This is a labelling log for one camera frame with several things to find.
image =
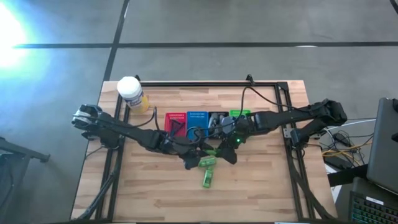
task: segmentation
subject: gray floor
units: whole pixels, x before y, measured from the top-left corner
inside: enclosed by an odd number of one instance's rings
[[[25,43],[111,43],[123,0],[9,0]],[[132,0],[121,42],[398,41],[388,0]],[[40,152],[7,223],[68,220],[87,142],[71,124],[98,101],[108,49],[15,50],[0,67],[0,136]],[[398,48],[119,49],[111,80],[305,80],[311,102],[342,102],[350,118],[373,117],[397,97]],[[373,123],[343,128],[369,134]]]

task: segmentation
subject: black clip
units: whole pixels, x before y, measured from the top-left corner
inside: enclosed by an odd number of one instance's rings
[[[256,83],[253,80],[253,77],[250,74],[247,75],[246,81],[249,81],[251,86],[255,86],[256,85]]]

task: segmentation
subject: bright light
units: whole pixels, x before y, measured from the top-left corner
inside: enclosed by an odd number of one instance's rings
[[[25,33],[18,20],[0,2],[0,67],[8,67],[19,62],[26,50],[13,49],[13,46],[25,41]]]

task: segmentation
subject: white bottle cap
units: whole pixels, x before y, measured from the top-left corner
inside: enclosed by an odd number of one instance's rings
[[[134,77],[123,77],[118,82],[118,92],[123,98],[133,98],[141,93],[141,84]]]

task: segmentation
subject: keyboard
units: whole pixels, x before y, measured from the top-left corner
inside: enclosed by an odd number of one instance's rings
[[[395,224],[398,223],[398,207],[351,192],[349,217],[358,223]]]

